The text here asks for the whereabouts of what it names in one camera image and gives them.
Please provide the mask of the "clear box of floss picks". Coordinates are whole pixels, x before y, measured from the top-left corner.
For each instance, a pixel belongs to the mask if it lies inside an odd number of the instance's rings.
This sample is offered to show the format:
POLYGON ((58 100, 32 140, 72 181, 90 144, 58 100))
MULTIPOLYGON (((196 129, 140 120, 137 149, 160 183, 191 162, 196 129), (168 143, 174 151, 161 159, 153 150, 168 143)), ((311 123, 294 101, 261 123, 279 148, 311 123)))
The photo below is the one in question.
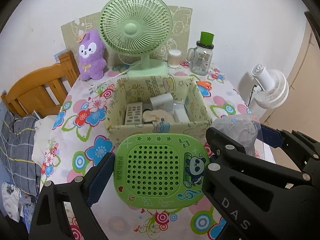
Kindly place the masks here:
POLYGON ((256 115, 230 115, 214 120, 213 127, 244 146, 247 155, 265 159, 262 127, 256 115))

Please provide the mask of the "green panda speaker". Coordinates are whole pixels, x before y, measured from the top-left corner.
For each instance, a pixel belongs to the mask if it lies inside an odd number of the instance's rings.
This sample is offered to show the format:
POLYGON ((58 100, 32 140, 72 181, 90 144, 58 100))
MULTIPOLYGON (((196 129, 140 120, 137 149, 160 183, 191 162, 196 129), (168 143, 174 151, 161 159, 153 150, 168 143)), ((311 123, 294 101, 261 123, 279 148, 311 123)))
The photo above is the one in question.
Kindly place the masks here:
POLYGON ((116 152, 114 188, 130 206, 178 209, 197 203, 208 153, 185 134, 136 134, 126 138, 116 152))

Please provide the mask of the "round cartoon coaster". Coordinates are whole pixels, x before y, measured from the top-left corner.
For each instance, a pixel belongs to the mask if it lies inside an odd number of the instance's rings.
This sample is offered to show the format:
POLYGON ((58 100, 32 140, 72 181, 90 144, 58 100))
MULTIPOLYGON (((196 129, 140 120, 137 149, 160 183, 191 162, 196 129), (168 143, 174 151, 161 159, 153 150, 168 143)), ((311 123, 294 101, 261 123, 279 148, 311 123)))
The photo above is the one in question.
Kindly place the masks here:
POLYGON ((143 112, 143 121, 144 123, 150 123, 150 122, 164 122, 164 123, 175 123, 175 119, 172 116, 171 113, 156 109, 156 110, 146 110, 143 112))

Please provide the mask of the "white air conditioner remote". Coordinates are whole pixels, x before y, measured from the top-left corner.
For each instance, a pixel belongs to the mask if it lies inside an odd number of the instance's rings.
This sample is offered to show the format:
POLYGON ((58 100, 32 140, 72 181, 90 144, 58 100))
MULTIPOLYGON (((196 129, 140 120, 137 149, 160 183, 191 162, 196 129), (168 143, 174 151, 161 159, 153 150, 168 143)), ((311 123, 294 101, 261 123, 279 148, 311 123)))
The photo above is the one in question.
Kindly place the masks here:
POLYGON ((143 123, 143 103, 128 103, 125 114, 125 125, 141 125, 143 123))

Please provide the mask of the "white small box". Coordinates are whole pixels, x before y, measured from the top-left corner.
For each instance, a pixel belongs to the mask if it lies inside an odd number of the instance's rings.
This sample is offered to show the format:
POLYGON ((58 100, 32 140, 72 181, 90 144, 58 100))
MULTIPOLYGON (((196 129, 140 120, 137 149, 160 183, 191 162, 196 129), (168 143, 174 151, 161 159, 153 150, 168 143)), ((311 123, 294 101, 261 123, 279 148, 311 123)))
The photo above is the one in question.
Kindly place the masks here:
POLYGON ((185 109, 175 109, 174 110, 175 122, 188 123, 190 120, 185 109))

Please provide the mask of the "patterned fabric storage box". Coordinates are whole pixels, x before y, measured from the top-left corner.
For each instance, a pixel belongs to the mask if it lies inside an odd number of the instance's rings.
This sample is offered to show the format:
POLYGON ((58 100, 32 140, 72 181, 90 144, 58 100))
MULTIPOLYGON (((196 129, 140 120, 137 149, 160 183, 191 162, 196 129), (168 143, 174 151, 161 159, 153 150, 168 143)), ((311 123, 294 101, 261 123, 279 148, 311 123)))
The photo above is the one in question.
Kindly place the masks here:
POLYGON ((108 138, 116 145, 146 133, 186 134, 204 143, 211 124, 197 83, 172 75, 119 79, 105 120, 108 138))

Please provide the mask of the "white clip fan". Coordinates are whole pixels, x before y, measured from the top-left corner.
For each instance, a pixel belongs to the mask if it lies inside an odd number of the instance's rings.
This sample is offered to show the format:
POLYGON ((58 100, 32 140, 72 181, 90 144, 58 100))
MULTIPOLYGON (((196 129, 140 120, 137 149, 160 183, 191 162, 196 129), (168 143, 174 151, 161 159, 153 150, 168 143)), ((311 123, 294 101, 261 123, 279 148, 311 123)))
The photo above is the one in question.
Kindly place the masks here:
POLYGON ((254 94, 254 100, 260 108, 275 109, 285 102, 289 95, 289 84, 281 71, 258 64, 251 73, 260 87, 254 94))

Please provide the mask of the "white charger block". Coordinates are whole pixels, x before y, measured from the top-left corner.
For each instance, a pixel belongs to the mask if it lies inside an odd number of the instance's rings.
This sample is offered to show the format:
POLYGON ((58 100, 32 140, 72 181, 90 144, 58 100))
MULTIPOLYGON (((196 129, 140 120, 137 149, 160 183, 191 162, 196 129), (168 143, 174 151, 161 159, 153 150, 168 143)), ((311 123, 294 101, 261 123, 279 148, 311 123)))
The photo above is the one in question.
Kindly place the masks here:
POLYGON ((173 110, 174 107, 174 99, 170 93, 151 97, 150 102, 152 105, 152 109, 154 110, 161 109, 170 112, 173 110))

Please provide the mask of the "floral tablecloth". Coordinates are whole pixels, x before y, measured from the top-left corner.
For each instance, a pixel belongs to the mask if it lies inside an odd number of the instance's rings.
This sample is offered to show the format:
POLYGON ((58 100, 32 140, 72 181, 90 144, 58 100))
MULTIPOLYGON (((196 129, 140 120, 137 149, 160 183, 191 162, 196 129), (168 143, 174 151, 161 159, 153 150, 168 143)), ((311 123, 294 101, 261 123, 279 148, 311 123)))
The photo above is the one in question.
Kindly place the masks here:
MULTIPOLYGON (((55 118, 44 152, 41 181, 67 183, 83 176, 107 152, 118 145, 105 128, 107 106, 116 82, 127 77, 117 66, 98 81, 78 80, 55 118)), ((198 85, 212 120, 249 113, 233 85, 216 67, 205 76, 186 66, 171 70, 172 76, 191 77, 198 85)), ((216 239, 226 222, 207 198, 183 209, 139 209, 128 206, 109 182, 93 213, 109 239, 216 239)))

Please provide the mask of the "glass mason jar green lid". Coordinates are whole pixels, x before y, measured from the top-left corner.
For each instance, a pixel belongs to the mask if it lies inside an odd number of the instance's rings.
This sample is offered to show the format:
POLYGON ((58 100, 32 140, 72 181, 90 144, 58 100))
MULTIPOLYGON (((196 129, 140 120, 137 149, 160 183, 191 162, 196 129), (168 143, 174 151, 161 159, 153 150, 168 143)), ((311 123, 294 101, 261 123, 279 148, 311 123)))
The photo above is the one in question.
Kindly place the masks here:
POLYGON ((202 31, 195 48, 187 52, 187 62, 190 71, 196 75, 207 75, 213 57, 214 34, 202 31))

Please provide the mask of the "grey plaid bedding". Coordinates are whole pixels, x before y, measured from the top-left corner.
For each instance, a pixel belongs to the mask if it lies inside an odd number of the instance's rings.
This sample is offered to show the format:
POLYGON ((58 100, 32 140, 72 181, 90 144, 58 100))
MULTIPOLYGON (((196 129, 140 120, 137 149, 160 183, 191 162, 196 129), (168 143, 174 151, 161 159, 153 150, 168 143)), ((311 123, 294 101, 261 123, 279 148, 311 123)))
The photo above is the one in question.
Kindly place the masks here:
POLYGON ((1 211, 30 231, 41 171, 32 159, 35 115, 21 117, 1 102, 1 211))

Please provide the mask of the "cotton swab container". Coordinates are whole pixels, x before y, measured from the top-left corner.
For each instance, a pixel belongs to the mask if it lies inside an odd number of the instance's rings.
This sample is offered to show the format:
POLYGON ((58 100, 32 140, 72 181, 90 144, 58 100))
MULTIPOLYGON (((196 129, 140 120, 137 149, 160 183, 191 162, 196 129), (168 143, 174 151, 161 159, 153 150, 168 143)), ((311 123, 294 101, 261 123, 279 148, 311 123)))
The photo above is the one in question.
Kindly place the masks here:
POLYGON ((178 49, 171 49, 168 51, 168 66, 170 68, 177 68, 180 65, 182 52, 178 49))

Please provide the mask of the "orange wooden chair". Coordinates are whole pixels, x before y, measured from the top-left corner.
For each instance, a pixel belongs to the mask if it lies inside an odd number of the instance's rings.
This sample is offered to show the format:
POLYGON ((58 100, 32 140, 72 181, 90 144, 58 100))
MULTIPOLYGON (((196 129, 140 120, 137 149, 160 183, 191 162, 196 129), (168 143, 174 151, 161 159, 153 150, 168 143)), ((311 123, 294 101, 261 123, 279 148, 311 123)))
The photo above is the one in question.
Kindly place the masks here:
POLYGON ((19 116, 36 111, 41 116, 57 115, 66 97, 65 78, 73 86, 80 73, 72 51, 59 55, 59 62, 35 70, 19 79, 1 100, 7 109, 19 116))

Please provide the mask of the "green desk fan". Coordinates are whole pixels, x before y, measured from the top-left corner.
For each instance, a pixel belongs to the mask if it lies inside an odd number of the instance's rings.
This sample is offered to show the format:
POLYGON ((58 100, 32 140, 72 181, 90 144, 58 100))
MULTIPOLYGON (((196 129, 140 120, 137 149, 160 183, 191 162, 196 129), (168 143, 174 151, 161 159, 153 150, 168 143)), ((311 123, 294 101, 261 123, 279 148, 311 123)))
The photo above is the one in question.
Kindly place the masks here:
POLYGON ((129 77, 166 76, 167 65, 150 57, 172 32, 172 15, 162 0, 110 0, 101 11, 99 34, 116 53, 140 57, 129 77))

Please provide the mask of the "purple plush toy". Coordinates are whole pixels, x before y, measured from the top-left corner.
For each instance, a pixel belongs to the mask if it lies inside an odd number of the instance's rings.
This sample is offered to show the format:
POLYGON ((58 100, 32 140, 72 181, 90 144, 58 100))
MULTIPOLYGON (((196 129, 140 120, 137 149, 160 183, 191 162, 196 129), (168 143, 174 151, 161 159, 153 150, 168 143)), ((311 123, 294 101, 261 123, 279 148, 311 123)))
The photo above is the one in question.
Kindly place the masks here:
POLYGON ((78 68, 82 81, 100 80, 104 75, 107 62, 104 59, 105 45, 97 29, 83 33, 78 39, 78 68))

